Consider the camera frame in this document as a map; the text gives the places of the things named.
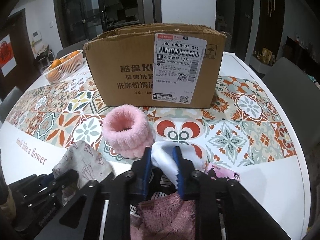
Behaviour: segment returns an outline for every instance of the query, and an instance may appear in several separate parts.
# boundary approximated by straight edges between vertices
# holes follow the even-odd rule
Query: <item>patterned tablecloth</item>
[[[271,162],[295,155],[277,110],[255,83],[219,76],[210,109],[141,107],[155,140],[192,145],[200,158],[225,167]],[[132,163],[101,136],[106,106],[93,78],[27,91],[7,121],[39,140],[68,148],[84,140],[109,161]]]

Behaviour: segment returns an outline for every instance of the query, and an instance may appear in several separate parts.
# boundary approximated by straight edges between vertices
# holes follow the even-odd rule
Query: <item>qr code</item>
[[[187,81],[188,74],[179,73],[178,80]]]
[[[187,103],[189,100],[188,96],[180,96],[180,103]]]

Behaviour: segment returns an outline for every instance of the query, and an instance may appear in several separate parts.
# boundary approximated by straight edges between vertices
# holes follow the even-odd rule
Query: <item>cardboard box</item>
[[[155,33],[179,34],[207,41],[196,87],[188,105],[152,100]],[[107,106],[209,108],[225,39],[223,33],[201,25],[143,24],[102,33],[84,44],[84,50],[94,82]],[[125,87],[128,82],[133,86]]]

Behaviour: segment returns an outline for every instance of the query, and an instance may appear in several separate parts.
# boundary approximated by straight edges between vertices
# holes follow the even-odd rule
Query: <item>pink label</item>
[[[212,163],[209,163],[205,170],[205,174],[207,174],[211,179],[227,178],[227,181],[229,179],[235,179],[240,182],[240,175],[238,173]]]

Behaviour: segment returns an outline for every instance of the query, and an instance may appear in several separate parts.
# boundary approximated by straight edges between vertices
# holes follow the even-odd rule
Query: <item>glass door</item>
[[[65,7],[72,44],[103,32],[98,0],[65,0]]]
[[[100,0],[103,31],[144,23],[142,0]]]

